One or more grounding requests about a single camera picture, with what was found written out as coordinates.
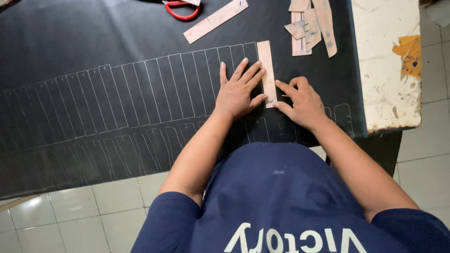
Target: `red scissors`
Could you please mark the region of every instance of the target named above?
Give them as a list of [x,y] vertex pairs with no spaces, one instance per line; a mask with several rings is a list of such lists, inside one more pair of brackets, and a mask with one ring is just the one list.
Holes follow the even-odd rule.
[[179,19],[179,20],[191,20],[193,19],[195,16],[197,16],[199,10],[200,10],[200,5],[197,6],[197,8],[195,9],[194,13],[192,13],[189,16],[181,16],[176,14],[171,8],[170,6],[179,6],[179,5],[191,5],[191,3],[185,2],[185,1],[163,1],[162,2],[164,4],[164,7],[166,8],[166,10],[175,18]]

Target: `finger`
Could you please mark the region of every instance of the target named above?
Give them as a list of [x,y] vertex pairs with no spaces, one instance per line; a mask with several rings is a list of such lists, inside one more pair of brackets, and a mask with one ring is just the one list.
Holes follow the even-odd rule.
[[285,83],[283,83],[282,81],[279,81],[279,80],[275,81],[275,85],[278,88],[280,88],[280,90],[284,91],[286,93],[286,95],[288,95],[291,98],[292,101],[296,97],[297,90],[294,87],[289,86],[289,85],[287,85],[287,84],[285,84]]
[[226,65],[224,62],[221,62],[220,64],[220,85],[224,85],[228,82],[228,79],[226,79]]
[[241,79],[242,73],[244,73],[244,69],[245,69],[245,66],[247,66],[247,64],[248,64],[248,59],[244,58],[242,60],[242,62],[239,64],[239,66],[236,68],[236,71],[234,72],[230,81],[239,81],[239,79]]
[[254,97],[250,101],[250,108],[253,110],[256,107],[258,107],[264,100],[266,100],[269,96],[266,94],[259,94],[258,96]]
[[292,117],[294,116],[294,113],[295,113],[294,109],[287,103],[278,101],[278,102],[273,102],[272,104],[274,105],[275,108],[280,110],[280,112],[284,113],[290,119],[292,119]]
[[255,75],[255,73],[261,68],[261,61],[257,61],[255,64],[253,64],[245,74],[242,75],[241,82],[242,83],[248,83],[251,78]]
[[250,91],[252,91],[259,83],[259,81],[261,81],[262,77],[266,74],[266,69],[262,68],[258,73],[256,73],[256,75],[247,83],[248,88],[250,89]]
[[306,77],[296,77],[289,82],[289,86],[292,86],[292,87],[297,86],[297,89],[299,86],[303,86],[305,84],[309,85],[308,79]]

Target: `white table surface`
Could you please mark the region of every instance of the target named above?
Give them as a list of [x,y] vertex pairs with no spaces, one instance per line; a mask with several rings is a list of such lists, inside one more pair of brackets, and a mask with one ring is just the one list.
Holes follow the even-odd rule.
[[413,77],[401,80],[401,57],[392,52],[399,37],[420,34],[419,1],[351,0],[351,3],[368,133],[420,126],[421,80]]

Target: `tile grout line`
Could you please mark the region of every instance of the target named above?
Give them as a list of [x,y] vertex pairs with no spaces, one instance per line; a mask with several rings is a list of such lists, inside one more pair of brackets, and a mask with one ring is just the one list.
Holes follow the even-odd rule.
[[444,42],[446,42],[446,41],[442,41],[442,40],[441,40],[441,42],[437,42],[437,43],[434,43],[434,44],[421,45],[420,48],[424,48],[424,47],[431,46],[431,45],[438,45],[438,44],[442,44],[442,43],[444,43]]
[[47,193],[47,195],[49,196],[50,205],[52,206],[53,215],[55,216],[56,226],[58,227],[58,232],[59,232],[59,236],[61,237],[61,242],[63,243],[64,251],[67,253],[66,245],[64,244],[64,240],[63,240],[63,235],[61,234],[61,230],[59,229],[58,220],[56,219],[55,210],[53,209],[52,198],[50,197],[50,194]]
[[9,213],[9,217],[11,218],[11,221],[13,222],[13,226],[14,226],[13,231],[16,233],[16,237],[17,237],[17,241],[19,242],[20,250],[23,253],[23,248],[22,248],[22,244],[20,243],[19,234],[17,234],[16,224],[14,223],[13,216],[11,215],[11,211],[9,210],[9,208],[8,208],[8,213]]
[[449,98],[449,84],[447,80],[447,66],[446,66],[446,56],[444,55],[444,43],[441,42],[441,49],[442,49],[442,65],[444,65],[444,79],[445,79],[445,88],[447,89],[447,98]]
[[444,101],[444,100],[448,100],[448,98],[446,98],[446,99],[441,99],[441,100],[436,100],[436,101],[430,101],[430,102],[422,102],[422,105],[424,105],[424,104],[431,104],[431,103],[435,103],[435,102],[441,102],[441,101]]
[[427,157],[422,157],[422,158],[416,158],[416,159],[411,159],[411,160],[406,160],[406,161],[397,161],[397,164],[399,163],[404,163],[404,162],[410,162],[410,161],[416,161],[416,160],[420,160],[420,159],[425,159],[425,158],[431,158],[431,157],[437,157],[437,156],[443,156],[443,155],[449,155],[450,153],[445,153],[445,154],[438,154],[438,155],[431,155],[431,156],[427,156]]
[[140,189],[140,185],[139,185],[139,180],[136,177],[136,182],[138,182],[138,187],[139,187],[139,193],[141,194],[141,199],[142,199],[142,207],[144,208],[144,212],[145,212],[145,203],[144,203],[144,197],[142,197],[142,191]]
[[[126,212],[126,211],[131,211],[131,210],[137,210],[137,209],[141,209],[141,208],[144,208],[144,207],[128,209],[128,210],[123,210],[123,211],[117,211],[117,212],[109,212],[109,213],[105,213],[105,214],[99,214],[99,215],[94,215],[94,216],[89,216],[89,217],[77,218],[77,219],[72,219],[72,220],[67,220],[67,221],[77,221],[77,220],[82,220],[82,219],[87,219],[87,218],[92,218],[92,217],[98,217],[98,216],[108,215],[108,214],[113,214],[113,213],[118,213],[118,212]],[[40,227],[40,226],[52,225],[52,224],[56,224],[56,223],[63,223],[63,222],[67,222],[67,221],[57,221],[57,222],[52,222],[52,223],[43,224],[43,225],[24,227],[24,228],[21,228],[21,229],[16,229],[16,231],[17,230],[24,230],[24,229],[28,229],[28,228],[35,228],[35,227]]]
[[398,174],[398,185],[401,187],[400,168],[398,167],[398,163],[397,163],[397,174]]
[[426,211],[426,210],[430,210],[430,209],[436,209],[436,208],[447,208],[450,207],[450,205],[444,205],[444,206],[440,206],[440,207],[434,207],[434,208],[427,208],[427,209],[421,209],[422,211]]
[[108,245],[108,250],[111,252],[111,248],[109,247],[108,237],[106,236],[105,226],[103,225],[103,220],[102,220],[102,217],[100,215],[99,204],[97,203],[97,198],[95,197],[94,188],[92,187],[92,185],[90,187],[92,189],[92,194],[94,195],[95,205],[97,206],[97,210],[99,212],[100,221],[102,222],[102,228],[103,228],[103,233],[105,234],[106,244]]

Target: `floor tile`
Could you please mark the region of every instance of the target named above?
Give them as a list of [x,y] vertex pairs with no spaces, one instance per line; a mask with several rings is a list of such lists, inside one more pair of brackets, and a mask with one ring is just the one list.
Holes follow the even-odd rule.
[[310,149],[314,151],[314,153],[316,153],[318,156],[320,156],[322,160],[325,161],[325,159],[327,158],[327,153],[325,153],[325,150],[322,148],[322,146],[312,147]]
[[146,217],[144,208],[102,215],[111,252],[129,253]]
[[442,45],[422,48],[422,103],[447,99],[446,72]]
[[450,116],[447,100],[422,106],[422,126],[403,131],[397,161],[450,153]]
[[143,207],[136,178],[93,185],[100,214],[120,212]]
[[23,253],[65,253],[58,225],[50,224],[17,230]]
[[395,165],[395,171],[393,176],[395,182],[397,182],[398,185],[400,185],[400,176],[398,174],[398,164]]
[[16,231],[0,233],[0,249],[5,253],[22,253]]
[[424,211],[436,216],[450,229],[450,206],[425,209]]
[[420,8],[420,35],[422,46],[432,45],[441,42],[441,31],[438,24],[431,21],[424,11]]
[[421,209],[450,205],[450,154],[398,163],[402,189]]
[[450,25],[441,27],[442,42],[450,41]]
[[138,177],[139,188],[146,207],[149,207],[156,198],[159,188],[161,188],[162,183],[166,180],[167,175],[169,175],[169,172]]
[[50,192],[58,222],[99,215],[92,186]]
[[58,223],[67,253],[109,253],[100,216]]
[[447,92],[450,98],[450,41],[442,43],[442,53],[444,55],[445,75],[447,77]]
[[[0,201],[0,206],[5,204],[6,200]],[[9,214],[9,210],[4,210],[0,212],[0,233],[6,231],[15,230],[13,220],[11,219],[11,215]]]
[[43,194],[9,209],[16,229],[55,223],[49,195]]

